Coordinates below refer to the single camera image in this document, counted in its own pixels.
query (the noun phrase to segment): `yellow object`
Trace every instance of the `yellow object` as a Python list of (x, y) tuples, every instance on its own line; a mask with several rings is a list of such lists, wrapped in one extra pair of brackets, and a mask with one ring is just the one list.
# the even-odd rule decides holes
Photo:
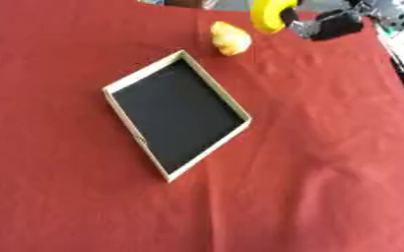
[(242, 53), (252, 43), (246, 31), (220, 21), (211, 26), (211, 35), (213, 44), (226, 56)]
[(280, 14), (287, 8), (295, 8), (298, 4), (298, 0), (254, 0), (251, 20), (261, 32), (278, 32), (285, 27)]

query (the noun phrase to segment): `table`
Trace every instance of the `table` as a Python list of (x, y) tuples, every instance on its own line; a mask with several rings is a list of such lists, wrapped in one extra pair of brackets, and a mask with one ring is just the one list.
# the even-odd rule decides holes
[[(220, 56), (216, 20), (250, 50)], [(254, 120), (166, 184), (101, 88), (179, 48)], [(372, 29), (313, 43), (246, 13), (0, 0), (0, 251), (404, 251), (404, 89)]]

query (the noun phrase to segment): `red cloth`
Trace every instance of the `red cloth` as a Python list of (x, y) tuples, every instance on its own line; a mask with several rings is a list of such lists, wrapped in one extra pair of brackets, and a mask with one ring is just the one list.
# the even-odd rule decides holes
[[(254, 44), (222, 57), (224, 20)], [(101, 88), (186, 49), (253, 116), (166, 184)], [(0, 252), (404, 252), (404, 89), (372, 29), (267, 36), (246, 13), (0, 0)]]

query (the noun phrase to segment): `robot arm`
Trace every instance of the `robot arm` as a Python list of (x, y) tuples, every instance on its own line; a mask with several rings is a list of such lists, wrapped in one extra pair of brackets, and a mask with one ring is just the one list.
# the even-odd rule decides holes
[(295, 8), (302, 0), (254, 0), (251, 20), (262, 32), (279, 32), (289, 28), (303, 38), (324, 40), (359, 32), (362, 16), (373, 19), (386, 30), (404, 30), (404, 0), (346, 0), (350, 7), (300, 21)]
[(363, 28), (360, 0), (350, 0), (351, 8), (318, 15), (311, 21), (300, 21), (295, 8), (302, 0), (254, 0), (251, 20), (261, 32), (274, 33), (289, 28), (303, 38), (324, 40), (359, 32)]

